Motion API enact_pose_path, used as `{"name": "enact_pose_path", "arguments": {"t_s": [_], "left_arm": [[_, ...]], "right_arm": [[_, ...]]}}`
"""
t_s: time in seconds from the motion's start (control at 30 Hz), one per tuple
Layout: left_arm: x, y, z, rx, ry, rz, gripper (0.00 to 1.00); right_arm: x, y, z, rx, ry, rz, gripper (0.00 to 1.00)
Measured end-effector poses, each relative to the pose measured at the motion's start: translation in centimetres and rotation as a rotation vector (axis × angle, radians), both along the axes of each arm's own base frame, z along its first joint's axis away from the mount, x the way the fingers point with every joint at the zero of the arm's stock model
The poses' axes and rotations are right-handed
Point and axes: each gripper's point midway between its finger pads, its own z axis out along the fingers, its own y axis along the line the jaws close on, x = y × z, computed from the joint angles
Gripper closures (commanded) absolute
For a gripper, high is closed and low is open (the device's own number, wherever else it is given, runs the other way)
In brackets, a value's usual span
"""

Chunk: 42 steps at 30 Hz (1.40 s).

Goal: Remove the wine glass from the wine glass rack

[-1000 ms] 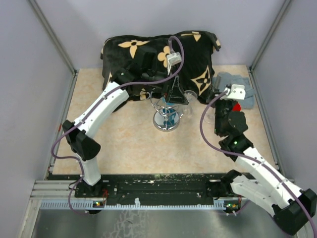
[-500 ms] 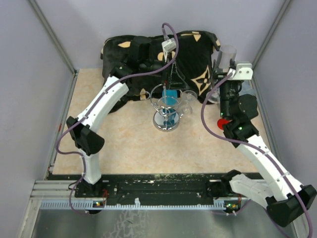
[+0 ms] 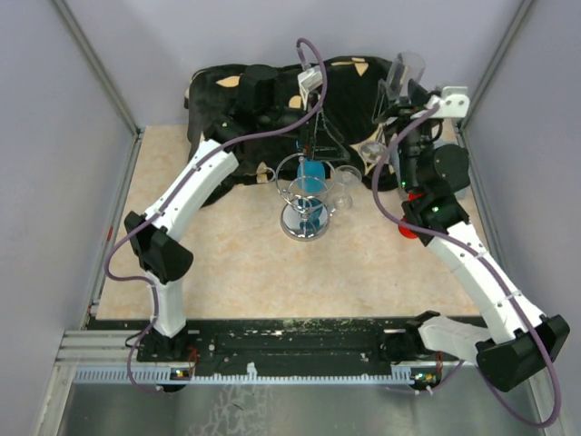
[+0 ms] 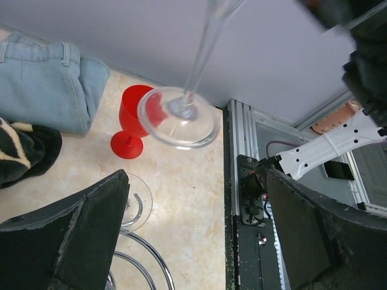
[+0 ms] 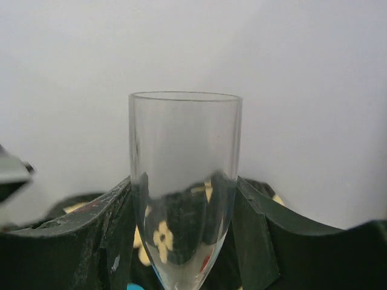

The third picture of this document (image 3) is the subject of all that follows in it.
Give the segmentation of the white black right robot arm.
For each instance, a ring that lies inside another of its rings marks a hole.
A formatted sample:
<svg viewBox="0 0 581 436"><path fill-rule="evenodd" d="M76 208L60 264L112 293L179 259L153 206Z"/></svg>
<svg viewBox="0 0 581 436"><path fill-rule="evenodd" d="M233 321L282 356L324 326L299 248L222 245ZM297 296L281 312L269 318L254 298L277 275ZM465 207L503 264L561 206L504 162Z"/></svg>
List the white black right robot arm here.
<svg viewBox="0 0 581 436"><path fill-rule="evenodd" d="M508 392L543 369L552 371L570 327L546 316L502 271L479 240L456 193L467 188L468 151L453 143L434 145L433 124L468 111L463 87L429 92L413 78L378 83L372 120L386 124L391 140L379 161L398 158L400 187L409 197L397 222L430 249L456 276L485 324L456 322L425 312L408 323L405 345L414 358L444 352L477 365L494 388Z"/></svg>

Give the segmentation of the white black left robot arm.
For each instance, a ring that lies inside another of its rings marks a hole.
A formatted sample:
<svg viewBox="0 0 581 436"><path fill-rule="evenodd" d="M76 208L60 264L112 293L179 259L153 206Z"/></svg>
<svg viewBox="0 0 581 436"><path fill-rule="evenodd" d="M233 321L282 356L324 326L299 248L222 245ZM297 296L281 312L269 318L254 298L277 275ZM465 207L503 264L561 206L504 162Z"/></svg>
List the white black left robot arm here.
<svg viewBox="0 0 581 436"><path fill-rule="evenodd" d="M142 279L153 293L153 315L142 335L152 336L158 352L169 360L181 359L189 349L182 278L193 264L193 255L180 240L212 192L239 167L237 146L296 136L302 180L311 178L305 169L307 162L319 162L324 173L334 173L333 163L349 158L341 136L332 131L327 132L331 146L320 148L316 143L329 87L325 64L305 65L298 74L300 108L277 105L277 80L278 72L272 67L248 66L239 81L236 102L210 124L186 168L145 213L125 217L127 236L145 272Z"/></svg>

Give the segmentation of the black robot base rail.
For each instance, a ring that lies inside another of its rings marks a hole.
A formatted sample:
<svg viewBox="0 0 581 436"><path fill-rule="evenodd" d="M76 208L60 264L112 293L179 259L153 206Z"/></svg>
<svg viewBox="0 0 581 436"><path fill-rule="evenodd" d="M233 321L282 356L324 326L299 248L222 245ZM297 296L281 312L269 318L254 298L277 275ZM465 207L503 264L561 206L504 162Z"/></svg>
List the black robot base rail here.
<svg viewBox="0 0 581 436"><path fill-rule="evenodd" d="M389 375L405 362L442 367L445 352L419 352L407 317L193 319L176 338L149 332L138 362L183 363L196 376L237 376L253 365L260 376Z"/></svg>

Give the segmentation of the red plastic wine glass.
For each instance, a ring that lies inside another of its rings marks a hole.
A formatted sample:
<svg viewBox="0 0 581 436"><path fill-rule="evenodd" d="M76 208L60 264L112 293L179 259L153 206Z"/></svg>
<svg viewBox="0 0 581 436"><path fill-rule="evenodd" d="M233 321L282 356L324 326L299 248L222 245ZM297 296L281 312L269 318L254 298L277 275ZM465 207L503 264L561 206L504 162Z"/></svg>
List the red plastic wine glass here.
<svg viewBox="0 0 581 436"><path fill-rule="evenodd" d="M414 218L413 213L409 212L409 205L412 204L418 198L421 198L423 196L424 196L424 193L408 193L407 194L407 197L405 198L404 202L402 203L402 210L403 210L403 216L401 218L402 222L412 223L413 225L418 226L418 224L416 223L416 219ZM400 234L407 239L416 240L419 237L419 235L417 233L410 230L408 227L405 227L405 226L400 224L398 226L398 228L399 228Z"/></svg>

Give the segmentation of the clear wine glass front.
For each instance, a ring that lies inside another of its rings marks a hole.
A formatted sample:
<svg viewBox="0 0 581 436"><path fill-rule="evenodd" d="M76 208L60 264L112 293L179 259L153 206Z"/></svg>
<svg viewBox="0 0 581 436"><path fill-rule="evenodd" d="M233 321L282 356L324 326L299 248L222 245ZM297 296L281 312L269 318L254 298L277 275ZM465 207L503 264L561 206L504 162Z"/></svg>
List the clear wine glass front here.
<svg viewBox="0 0 581 436"><path fill-rule="evenodd" d="M426 63L421 55L401 52L393 60L387 77L379 80L371 119L379 131L375 139L359 147L359 156L364 163L376 164L387 150L398 123L409 120L428 101L429 91L420 84L425 69Z"/></svg>

